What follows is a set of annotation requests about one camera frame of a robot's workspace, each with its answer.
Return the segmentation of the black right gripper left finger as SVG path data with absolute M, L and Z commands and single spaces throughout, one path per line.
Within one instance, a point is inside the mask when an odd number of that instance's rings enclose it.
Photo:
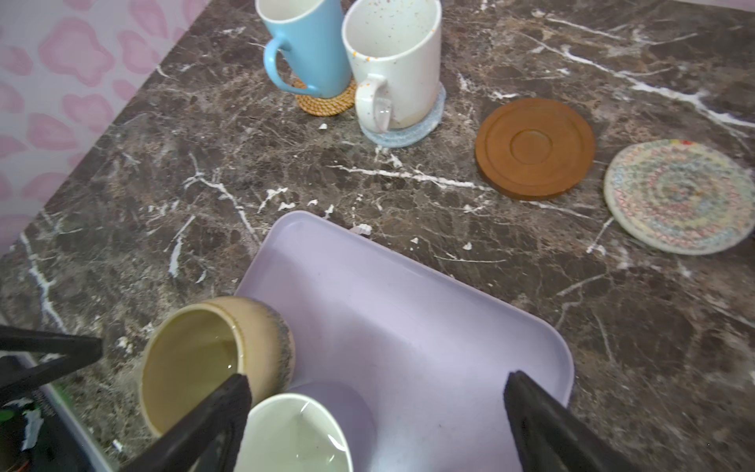
M 252 406 L 247 377 L 234 374 L 125 471 L 232 471 Z

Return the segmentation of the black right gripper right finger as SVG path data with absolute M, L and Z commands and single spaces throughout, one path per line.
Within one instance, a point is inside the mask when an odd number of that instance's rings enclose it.
M 503 403 L 524 471 L 638 469 L 522 371 L 508 376 Z

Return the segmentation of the multicolour braided round coaster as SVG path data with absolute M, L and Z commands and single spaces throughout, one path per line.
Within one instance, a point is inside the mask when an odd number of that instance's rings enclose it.
M 751 176 L 724 153 L 692 141 L 623 149 L 606 171 L 604 198 L 627 233 L 672 254 L 717 254 L 754 231 Z

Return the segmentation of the brown wooden round coaster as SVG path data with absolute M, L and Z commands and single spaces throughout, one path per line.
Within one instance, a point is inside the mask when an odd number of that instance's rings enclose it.
M 556 198 L 577 186 L 595 152 L 587 121 L 566 104 L 544 98 L 498 107 L 475 141 L 483 178 L 501 194 L 525 201 Z

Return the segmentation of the grey round coaster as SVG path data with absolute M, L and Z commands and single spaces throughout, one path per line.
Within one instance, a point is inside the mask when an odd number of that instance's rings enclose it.
M 377 134 L 369 131 L 362 124 L 359 124 L 362 133 L 373 143 L 378 146 L 399 149 L 406 148 L 425 139 L 440 125 L 442 116 L 444 116 L 444 105 L 446 104 L 446 88 L 440 84 L 440 91 L 436 96 L 436 102 L 428 115 L 420 122 L 403 129 L 390 130 L 384 134 Z

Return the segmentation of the woven rattan coaster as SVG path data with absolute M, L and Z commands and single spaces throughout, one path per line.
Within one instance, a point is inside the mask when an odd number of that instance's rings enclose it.
M 355 105 L 357 84 L 351 79 L 349 87 L 335 98 L 314 98 L 296 94 L 297 105 L 306 113 L 318 117 L 336 116 Z

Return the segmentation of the light blue mug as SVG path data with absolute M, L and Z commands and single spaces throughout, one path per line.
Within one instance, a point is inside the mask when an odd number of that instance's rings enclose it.
M 335 98 L 345 92 L 351 69 L 341 39 L 344 20 L 337 0 L 257 0 L 255 7 L 271 34 L 263 66 L 271 82 L 289 94 Z M 276 66 L 282 55 L 303 88 L 290 86 Z

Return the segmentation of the white speckled mug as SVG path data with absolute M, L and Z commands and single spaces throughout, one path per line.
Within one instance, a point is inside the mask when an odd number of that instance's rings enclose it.
M 357 1 L 341 35 L 357 82 L 360 125 L 384 134 L 431 112 L 440 90 L 440 1 Z

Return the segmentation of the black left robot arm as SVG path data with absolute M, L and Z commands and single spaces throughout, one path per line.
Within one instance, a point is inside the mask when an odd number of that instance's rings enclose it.
M 1 328 L 1 469 L 92 471 L 41 388 L 102 358 L 102 340 Z

